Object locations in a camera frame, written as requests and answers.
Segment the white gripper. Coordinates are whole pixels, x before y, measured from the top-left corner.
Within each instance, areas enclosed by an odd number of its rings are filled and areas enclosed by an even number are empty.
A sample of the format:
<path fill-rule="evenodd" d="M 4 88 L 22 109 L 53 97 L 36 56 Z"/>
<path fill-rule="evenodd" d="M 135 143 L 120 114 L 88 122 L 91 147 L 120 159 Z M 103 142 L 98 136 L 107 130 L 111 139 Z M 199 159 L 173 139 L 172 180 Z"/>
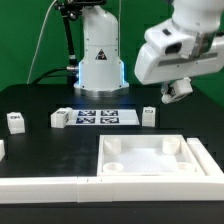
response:
<path fill-rule="evenodd" d="M 145 44 L 135 64 L 135 75 L 144 84 L 161 83 L 219 72 L 224 67 L 224 35 L 213 39 L 205 53 L 192 55 L 195 36 L 185 33 L 168 19 L 146 30 Z M 170 84 L 161 86 L 162 102 L 172 101 Z"/>

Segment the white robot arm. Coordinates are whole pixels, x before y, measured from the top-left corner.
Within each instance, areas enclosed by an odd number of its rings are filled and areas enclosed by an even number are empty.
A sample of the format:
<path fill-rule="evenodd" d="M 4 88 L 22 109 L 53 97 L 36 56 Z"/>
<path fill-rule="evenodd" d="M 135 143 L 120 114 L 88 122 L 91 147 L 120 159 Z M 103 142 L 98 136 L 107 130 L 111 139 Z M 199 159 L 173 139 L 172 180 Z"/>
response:
<path fill-rule="evenodd" d="M 172 17 L 145 31 L 134 74 L 143 85 L 160 83 L 162 102 L 193 92 L 191 79 L 224 68 L 219 34 L 224 0 L 171 0 Z M 76 91 L 95 97 L 128 87 L 118 56 L 118 22 L 101 7 L 83 10 L 84 58 Z"/>

